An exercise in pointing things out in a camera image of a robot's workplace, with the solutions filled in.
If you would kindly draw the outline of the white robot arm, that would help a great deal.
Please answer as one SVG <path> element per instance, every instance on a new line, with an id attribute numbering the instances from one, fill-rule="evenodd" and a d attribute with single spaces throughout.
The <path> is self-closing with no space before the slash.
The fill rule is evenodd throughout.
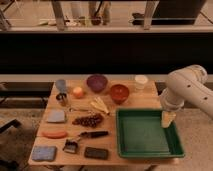
<path id="1" fill-rule="evenodd" d="M 213 120 L 213 90 L 207 88 L 207 71 L 200 65 L 190 65 L 170 72 L 165 80 L 166 88 L 159 95 L 163 112 L 161 126 L 168 128 L 175 119 L 175 111 L 184 102 L 198 107 Z"/>

